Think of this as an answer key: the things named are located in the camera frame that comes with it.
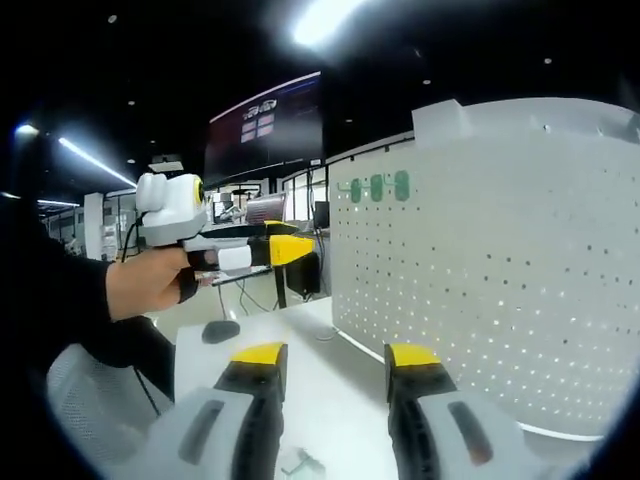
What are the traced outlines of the person's left hand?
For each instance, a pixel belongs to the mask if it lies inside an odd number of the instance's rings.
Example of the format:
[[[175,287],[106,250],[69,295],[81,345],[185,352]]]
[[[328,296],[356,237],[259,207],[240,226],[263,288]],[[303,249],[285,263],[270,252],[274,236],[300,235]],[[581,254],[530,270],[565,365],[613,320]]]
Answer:
[[[178,275],[189,267],[180,247],[155,248],[124,262],[112,263],[105,288],[113,321],[169,309],[180,302]]]

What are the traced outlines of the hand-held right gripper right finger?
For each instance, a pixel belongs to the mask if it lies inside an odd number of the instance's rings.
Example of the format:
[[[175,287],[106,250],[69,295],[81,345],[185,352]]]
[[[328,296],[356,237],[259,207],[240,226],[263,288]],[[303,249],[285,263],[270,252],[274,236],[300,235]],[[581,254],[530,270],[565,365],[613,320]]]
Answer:
[[[432,350],[386,344],[388,432],[400,479],[538,479],[516,421],[463,391]]]

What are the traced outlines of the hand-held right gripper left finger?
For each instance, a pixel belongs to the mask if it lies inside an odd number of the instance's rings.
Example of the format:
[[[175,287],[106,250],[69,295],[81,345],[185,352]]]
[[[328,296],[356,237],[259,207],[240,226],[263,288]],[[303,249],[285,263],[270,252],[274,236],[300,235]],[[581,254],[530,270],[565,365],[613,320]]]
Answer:
[[[288,345],[234,354],[215,385],[195,394],[178,457],[202,479],[272,479],[284,431]]]

